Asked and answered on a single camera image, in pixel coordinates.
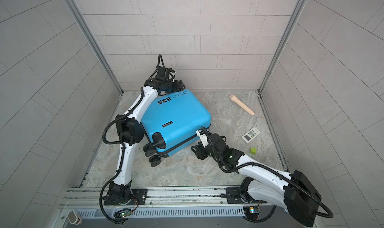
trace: black wheel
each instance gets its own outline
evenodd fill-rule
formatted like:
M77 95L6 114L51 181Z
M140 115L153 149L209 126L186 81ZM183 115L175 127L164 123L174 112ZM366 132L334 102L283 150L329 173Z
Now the black wheel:
M156 153L156 149L148 149L146 152L145 152L145 156L146 157L150 157L151 155L155 154Z
M154 161L151 162L151 166L155 167L160 164L161 160L159 158L155 159Z
M149 150L149 148L150 148L150 145L146 144L146 145L143 146L143 151L147 152Z
M154 155L152 156L151 158L149 158L149 162L151 163L152 161L156 160L156 159L160 159L160 155Z

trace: green block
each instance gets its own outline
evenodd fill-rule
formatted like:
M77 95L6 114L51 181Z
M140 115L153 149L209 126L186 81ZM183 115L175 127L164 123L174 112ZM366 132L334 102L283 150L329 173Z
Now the green block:
M257 149L255 147L251 147L251 151L250 151L251 154L255 155L256 151Z

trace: blue suitcase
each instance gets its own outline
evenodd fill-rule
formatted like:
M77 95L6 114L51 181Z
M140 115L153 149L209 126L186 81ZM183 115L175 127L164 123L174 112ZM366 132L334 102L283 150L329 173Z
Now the blue suitcase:
M141 124L149 144L143 147L146 156L153 155L152 167L189 146L199 138L196 131L211 125L211 114L188 89L161 96L146 110Z

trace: white remote control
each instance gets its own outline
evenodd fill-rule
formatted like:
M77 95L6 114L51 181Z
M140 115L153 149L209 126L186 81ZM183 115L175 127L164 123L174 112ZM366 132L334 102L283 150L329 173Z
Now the white remote control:
M256 127L253 127L250 131L248 131L245 135L243 135L242 138L248 144L260 133L261 133L260 130L256 129Z

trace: tiled wall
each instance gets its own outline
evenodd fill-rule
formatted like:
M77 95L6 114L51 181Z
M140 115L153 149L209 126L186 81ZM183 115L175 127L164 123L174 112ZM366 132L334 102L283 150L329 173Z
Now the tiled wall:
M255 90L297 0L74 0L124 90L157 64L189 89Z
M262 93L328 228L384 225L383 3L308 0Z
M63 0L0 0L0 227L49 224L118 97Z

